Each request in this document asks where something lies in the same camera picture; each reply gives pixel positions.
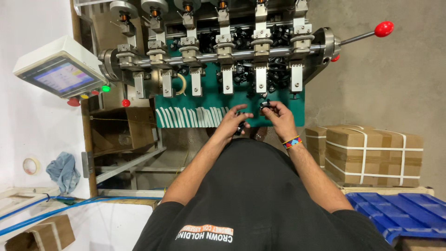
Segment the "black t-shirt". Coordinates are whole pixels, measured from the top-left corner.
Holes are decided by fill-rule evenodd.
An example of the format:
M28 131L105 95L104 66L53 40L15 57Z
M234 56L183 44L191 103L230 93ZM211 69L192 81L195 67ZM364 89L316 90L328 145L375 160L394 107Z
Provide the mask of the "black t-shirt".
M317 205L286 154L236 139L186 206L153 211L133 250L393 249L367 217Z

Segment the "green button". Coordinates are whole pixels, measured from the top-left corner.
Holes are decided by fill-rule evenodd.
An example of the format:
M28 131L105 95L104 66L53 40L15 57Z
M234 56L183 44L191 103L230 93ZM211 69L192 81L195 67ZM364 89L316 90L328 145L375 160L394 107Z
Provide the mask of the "green button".
M110 86L103 85L103 86L102 86L102 91L103 91L103 92L109 92L109 91L110 91Z

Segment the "blue plastic crate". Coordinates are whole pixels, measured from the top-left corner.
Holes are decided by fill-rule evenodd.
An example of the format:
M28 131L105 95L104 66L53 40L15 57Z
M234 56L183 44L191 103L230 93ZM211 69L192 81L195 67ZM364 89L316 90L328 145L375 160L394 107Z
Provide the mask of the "blue plastic crate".
M446 238L446 202L429 194L351 192L353 208L367 216L388 243L401 236Z

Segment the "beaded bracelet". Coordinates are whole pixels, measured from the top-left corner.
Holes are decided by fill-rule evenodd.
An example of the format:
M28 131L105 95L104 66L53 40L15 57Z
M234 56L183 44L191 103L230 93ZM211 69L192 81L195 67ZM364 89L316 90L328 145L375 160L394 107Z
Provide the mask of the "beaded bracelet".
M285 149L288 149L288 148L290 148L290 147L292 147L294 145L297 145L297 144L299 144L301 142L302 142L302 140L301 140L301 138L298 135L297 137L292 138L291 140L289 140L289 141L287 141L285 143L282 143L282 145L283 145L283 147L285 147Z

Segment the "red button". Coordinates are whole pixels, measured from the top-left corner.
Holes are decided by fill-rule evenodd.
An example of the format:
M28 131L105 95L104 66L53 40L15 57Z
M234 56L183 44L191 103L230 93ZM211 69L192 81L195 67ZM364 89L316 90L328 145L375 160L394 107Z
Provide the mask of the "red button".
M340 54L337 55L336 58L334 58L334 59L332 59L332 60L330 60L330 61L332 61L332 62L336 62L336 61L338 61L338 60L339 60L339 56L340 56Z
M123 107L129 107L130 106L130 100L128 100L128 99L122 100L121 103L122 103Z
M391 21L384 21L378 24L375 28L375 35L379 38L388 36L393 31L393 23Z
M80 106L81 105L81 103L79 103L79 99L77 99L75 97L70 98L66 103L71 106Z

